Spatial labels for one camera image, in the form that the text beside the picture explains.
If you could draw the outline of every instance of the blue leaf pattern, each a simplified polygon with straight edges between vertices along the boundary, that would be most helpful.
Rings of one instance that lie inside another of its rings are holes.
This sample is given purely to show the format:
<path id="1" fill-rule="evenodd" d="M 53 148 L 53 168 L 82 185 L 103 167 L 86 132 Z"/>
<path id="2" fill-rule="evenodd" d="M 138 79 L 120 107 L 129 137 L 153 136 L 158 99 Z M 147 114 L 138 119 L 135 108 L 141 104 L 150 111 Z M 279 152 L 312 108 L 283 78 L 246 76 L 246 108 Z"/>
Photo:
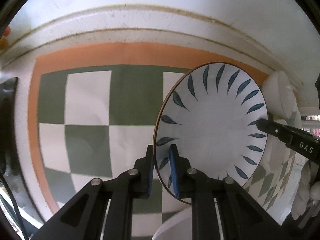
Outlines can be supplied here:
<path id="1" fill-rule="evenodd" d="M 224 71 L 224 68 L 225 68 L 226 65 L 222 65 L 222 67 L 219 69 L 218 73 L 217 73 L 217 78 L 216 78 L 216 83 L 217 83 L 217 92 L 218 92 L 218 85 L 219 85 L 219 82 L 220 82 L 220 78 L 222 76 L 222 73 Z"/>
<path id="2" fill-rule="evenodd" d="M 249 123 L 247 126 L 257 124 L 257 122 L 258 122 L 258 120 L 253 121 L 253 122 Z"/>
<path id="3" fill-rule="evenodd" d="M 236 97 L 249 85 L 250 81 L 251 79 L 248 79 L 239 86 Z"/>
<path id="4" fill-rule="evenodd" d="M 157 146 L 165 145 L 166 143 L 171 142 L 171 141 L 176 140 L 176 139 L 177 138 L 162 137 L 156 142 L 156 145 Z"/>
<path id="5" fill-rule="evenodd" d="M 169 181 L 168 181 L 168 188 L 170 188 L 171 184 L 172 184 L 172 176 L 170 174 Z"/>
<path id="6" fill-rule="evenodd" d="M 243 178 L 243 179 L 248 178 L 248 176 L 240 168 L 238 168 L 237 166 L 235 166 L 235 167 L 236 167 L 236 171 L 238 172 L 238 174 L 241 178 Z"/>
<path id="7" fill-rule="evenodd" d="M 228 82 L 228 90 L 227 90 L 227 93 L 229 93 L 229 89 L 230 89 L 231 85 L 233 84 L 233 82 L 235 81 L 235 79 L 236 79 L 237 75 L 239 74 L 239 72 L 240 72 L 240 70 L 234 72 L 234 73 L 232 74 L 232 76 L 230 77 L 229 82 Z"/>
<path id="8" fill-rule="evenodd" d="M 254 145 L 246 145 L 246 147 L 255 152 L 262 152 L 262 149 Z"/>
<path id="9" fill-rule="evenodd" d="M 167 115 L 162 115 L 161 116 L 161 120 L 165 123 L 172 123 L 172 124 L 180 124 L 180 123 L 177 123 L 175 122 L 174 120 L 172 120 L 169 116 Z"/>
<path id="10" fill-rule="evenodd" d="M 261 103 L 261 104 L 256 104 L 256 105 L 252 106 L 252 107 L 248 110 L 248 112 L 247 112 L 246 114 L 249 114 L 249 113 L 251 113 L 251 112 L 253 112 L 253 111 L 256 111 L 256 110 L 260 109 L 260 108 L 263 107 L 263 106 L 264 106 L 263 103 Z"/>
<path id="11" fill-rule="evenodd" d="M 243 156 L 242 157 L 247 161 L 247 163 L 252 164 L 252 165 L 257 165 L 253 160 L 251 160 L 249 157 L 247 156 Z"/>
<path id="12" fill-rule="evenodd" d="M 176 91 L 173 92 L 172 100 L 173 100 L 173 102 L 174 102 L 176 105 L 181 106 L 181 107 L 187 109 L 187 108 L 184 106 L 184 104 L 182 103 L 181 98 L 180 98 L 179 94 L 178 94 Z"/>
<path id="13" fill-rule="evenodd" d="M 162 160 L 160 166 L 159 166 L 159 170 L 163 169 L 163 167 L 169 162 L 169 157 L 166 157 Z"/>
<path id="14" fill-rule="evenodd" d="M 202 75 L 203 85 L 204 85 L 205 91 L 207 91 L 207 93 L 208 93 L 208 90 L 207 90 L 208 73 L 209 73 L 209 65 L 205 68 L 203 75 Z"/>
<path id="15" fill-rule="evenodd" d="M 193 79 L 192 79 L 192 75 L 191 74 L 190 74 L 190 76 L 188 78 L 188 89 L 189 89 L 191 95 L 193 95 L 195 97 L 195 99 L 198 101 L 198 99 L 196 98 L 195 90 L 193 88 Z"/>
<path id="16" fill-rule="evenodd" d="M 254 91 L 252 91 L 249 95 L 247 95 L 247 96 L 243 99 L 241 105 L 242 105 L 245 101 L 247 101 L 247 100 L 249 100 L 250 98 L 252 98 L 253 96 L 255 96 L 258 92 L 259 92 L 259 90 L 254 90 Z"/>
<path id="17" fill-rule="evenodd" d="M 255 137 L 255 138 L 264 138 L 265 137 L 265 135 L 262 133 L 252 133 L 252 134 L 249 134 L 248 136 Z"/>

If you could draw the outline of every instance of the orange border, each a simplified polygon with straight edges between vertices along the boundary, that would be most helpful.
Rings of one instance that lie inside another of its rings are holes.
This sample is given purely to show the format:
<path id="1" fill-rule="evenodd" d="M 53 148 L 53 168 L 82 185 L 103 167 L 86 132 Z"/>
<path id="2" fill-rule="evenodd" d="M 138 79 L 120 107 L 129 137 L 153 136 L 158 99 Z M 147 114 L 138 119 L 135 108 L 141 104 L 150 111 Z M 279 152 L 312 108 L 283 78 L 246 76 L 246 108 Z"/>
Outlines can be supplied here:
<path id="1" fill-rule="evenodd" d="M 258 85 L 262 85 L 268 78 L 268 74 L 225 56 L 199 49 L 159 43 L 117 42 L 82 45 L 63 49 L 37 58 L 29 91 L 28 133 L 32 164 L 39 186 L 50 210 L 55 213 L 59 208 L 52 197 L 44 174 L 38 142 L 37 106 L 40 77 L 42 74 L 79 67 L 120 64 L 158 65 L 193 69 L 208 62 L 215 61 L 238 66 L 252 76 Z"/>

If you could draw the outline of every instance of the white bowl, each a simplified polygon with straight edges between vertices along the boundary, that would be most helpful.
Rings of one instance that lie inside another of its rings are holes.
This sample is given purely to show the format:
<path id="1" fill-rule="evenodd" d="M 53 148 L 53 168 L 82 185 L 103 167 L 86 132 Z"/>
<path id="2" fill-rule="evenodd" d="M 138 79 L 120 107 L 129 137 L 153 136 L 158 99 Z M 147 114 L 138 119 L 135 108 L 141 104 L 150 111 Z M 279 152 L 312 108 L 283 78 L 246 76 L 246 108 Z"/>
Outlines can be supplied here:
<path id="1" fill-rule="evenodd" d="M 303 183 L 299 183 L 297 195 L 299 195 L 299 197 L 304 202 L 308 202 L 310 199 L 310 185 L 309 184 L 305 185 Z"/>
<path id="2" fill-rule="evenodd" d="M 303 199 L 300 196 L 296 195 L 292 203 L 291 213 L 294 214 L 295 217 L 296 215 L 301 216 L 304 214 L 306 209 L 307 209 L 307 202 L 303 201 Z"/>
<path id="3" fill-rule="evenodd" d="M 192 211 L 187 208 L 164 222 L 153 235 L 152 240 L 191 240 Z"/>
<path id="4" fill-rule="evenodd" d="M 297 100 L 292 92 L 293 98 L 293 113 L 291 117 L 287 120 L 288 125 L 302 129 L 302 121 L 301 121 L 301 114 L 298 109 Z"/>
<path id="5" fill-rule="evenodd" d="M 308 185 L 311 180 L 311 170 L 309 166 L 309 162 L 306 162 L 301 170 L 300 182 L 304 185 Z"/>
<path id="6" fill-rule="evenodd" d="M 262 94 L 270 113 L 284 119 L 291 117 L 295 97 L 283 71 L 277 71 L 267 78 L 262 85 Z"/>

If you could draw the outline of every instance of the black cable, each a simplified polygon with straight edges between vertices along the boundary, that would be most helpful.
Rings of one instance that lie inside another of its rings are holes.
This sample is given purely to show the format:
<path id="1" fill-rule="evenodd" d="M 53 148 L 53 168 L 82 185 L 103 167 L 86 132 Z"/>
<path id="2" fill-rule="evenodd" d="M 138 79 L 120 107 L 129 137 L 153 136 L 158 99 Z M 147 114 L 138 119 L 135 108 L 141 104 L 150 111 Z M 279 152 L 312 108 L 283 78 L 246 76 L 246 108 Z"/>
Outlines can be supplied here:
<path id="1" fill-rule="evenodd" d="M 4 178 L 4 176 L 3 176 L 1 171 L 0 171 L 0 180 L 1 180 L 2 184 L 4 185 L 4 188 L 8 192 L 9 197 L 10 197 L 10 199 L 12 201 L 12 204 L 13 204 L 13 207 L 14 207 L 14 211 L 16 212 L 18 223 L 19 223 L 20 229 L 22 231 L 23 237 L 24 237 L 25 240 L 29 240 L 27 231 L 26 231 L 26 229 L 24 227 L 24 224 L 23 224 L 23 221 L 22 221 L 22 217 L 20 215 L 20 211 L 19 211 L 16 199 L 14 198 L 13 193 L 12 193 L 11 189 L 9 188 L 9 185 L 6 182 L 6 180 L 5 180 L 5 178 Z"/>

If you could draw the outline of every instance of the orange object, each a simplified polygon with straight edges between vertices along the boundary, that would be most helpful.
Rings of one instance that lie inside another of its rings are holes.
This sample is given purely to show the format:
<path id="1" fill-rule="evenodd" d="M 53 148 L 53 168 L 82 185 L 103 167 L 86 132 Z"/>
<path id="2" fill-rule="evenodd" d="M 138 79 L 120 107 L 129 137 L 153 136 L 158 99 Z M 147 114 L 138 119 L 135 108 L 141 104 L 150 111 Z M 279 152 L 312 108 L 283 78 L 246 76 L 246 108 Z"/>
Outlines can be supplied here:
<path id="1" fill-rule="evenodd" d="M 5 49 L 9 47 L 9 42 L 7 41 L 6 37 L 2 36 L 0 38 L 0 49 Z"/>
<path id="2" fill-rule="evenodd" d="M 8 26 L 5 30 L 4 30 L 4 32 L 3 32 L 3 36 L 8 36 L 9 34 L 10 34 L 10 27 Z"/>

